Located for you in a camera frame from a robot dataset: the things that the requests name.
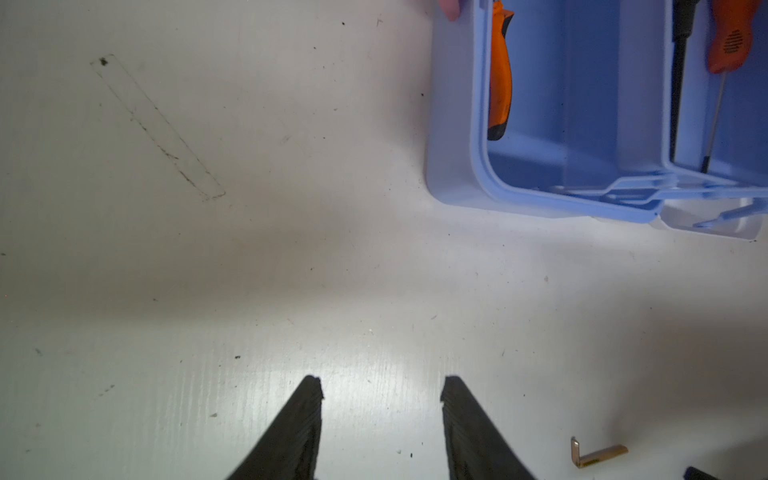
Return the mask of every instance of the brass hook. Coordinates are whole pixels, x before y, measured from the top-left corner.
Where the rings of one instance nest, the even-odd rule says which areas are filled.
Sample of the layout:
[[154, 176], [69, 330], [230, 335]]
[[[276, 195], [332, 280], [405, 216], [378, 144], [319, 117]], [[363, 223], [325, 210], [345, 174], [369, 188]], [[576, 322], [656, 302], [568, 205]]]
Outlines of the brass hook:
[[606, 460], [610, 460], [611, 458], [618, 457], [619, 455], [628, 452], [629, 449], [627, 447], [623, 445], [614, 445], [582, 457], [579, 455], [578, 441], [576, 440], [576, 437], [571, 437], [571, 460], [574, 465], [579, 468], [588, 467], [589, 465], [594, 465], [598, 462], [605, 462]]

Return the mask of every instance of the red screwdriver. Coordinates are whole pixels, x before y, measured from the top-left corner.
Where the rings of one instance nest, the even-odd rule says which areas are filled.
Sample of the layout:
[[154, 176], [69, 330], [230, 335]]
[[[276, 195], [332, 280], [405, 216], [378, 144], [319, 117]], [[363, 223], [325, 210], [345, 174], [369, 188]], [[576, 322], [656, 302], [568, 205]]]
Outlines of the red screwdriver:
[[720, 92], [717, 94], [717, 106], [712, 119], [712, 132], [707, 145], [707, 155], [701, 164], [701, 171], [710, 169], [710, 158], [715, 143], [717, 116], [723, 103], [725, 80], [731, 71], [744, 65], [752, 48], [752, 18], [760, 6], [760, 0], [712, 0], [712, 16], [717, 30], [707, 56], [707, 69], [712, 74], [719, 74]]

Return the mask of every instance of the pink fingertip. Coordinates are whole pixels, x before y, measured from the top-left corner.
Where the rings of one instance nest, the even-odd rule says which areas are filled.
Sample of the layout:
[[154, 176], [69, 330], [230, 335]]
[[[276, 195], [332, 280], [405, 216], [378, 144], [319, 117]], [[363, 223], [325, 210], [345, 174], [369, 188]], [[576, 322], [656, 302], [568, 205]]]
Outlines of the pink fingertip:
[[448, 17], [448, 20], [453, 22], [458, 18], [458, 14], [460, 13], [458, 9], [458, 0], [438, 0], [438, 3], [440, 4], [443, 13], [445, 13], [445, 16]]

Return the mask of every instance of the screwdriver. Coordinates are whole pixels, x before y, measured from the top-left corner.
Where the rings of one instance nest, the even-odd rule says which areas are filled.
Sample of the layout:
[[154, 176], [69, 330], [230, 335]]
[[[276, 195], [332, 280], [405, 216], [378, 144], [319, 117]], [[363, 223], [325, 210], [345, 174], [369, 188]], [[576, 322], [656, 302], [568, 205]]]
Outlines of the screwdriver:
[[688, 37], [694, 30], [696, 4], [699, 0], [674, 0], [672, 3], [672, 112], [670, 114], [670, 161], [674, 162], [677, 148], [677, 123], [680, 119], [680, 96], [683, 91], [683, 70]]
[[717, 93], [712, 131], [707, 145], [707, 155], [701, 164], [701, 172], [710, 169], [712, 148], [717, 132], [717, 117], [723, 104], [723, 93], [728, 73], [744, 65], [752, 48], [752, 19], [760, 6], [760, 0], [712, 0], [712, 16], [715, 19], [715, 38], [707, 56], [707, 70], [720, 75], [720, 91]]
[[493, 2], [493, 30], [491, 32], [491, 91], [488, 111], [488, 139], [495, 141], [504, 136], [512, 103], [512, 70], [507, 50], [507, 28], [514, 12], [504, 10], [500, 0]]

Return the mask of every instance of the red screwdriver handle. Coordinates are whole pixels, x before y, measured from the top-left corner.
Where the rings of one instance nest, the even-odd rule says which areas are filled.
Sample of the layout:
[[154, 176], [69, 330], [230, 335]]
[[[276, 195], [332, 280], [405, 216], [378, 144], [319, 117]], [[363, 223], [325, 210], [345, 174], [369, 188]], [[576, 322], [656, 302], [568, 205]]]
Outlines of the red screwdriver handle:
[[760, 0], [712, 0], [717, 31], [707, 57], [710, 73], [734, 71], [744, 65], [752, 48], [752, 18]]

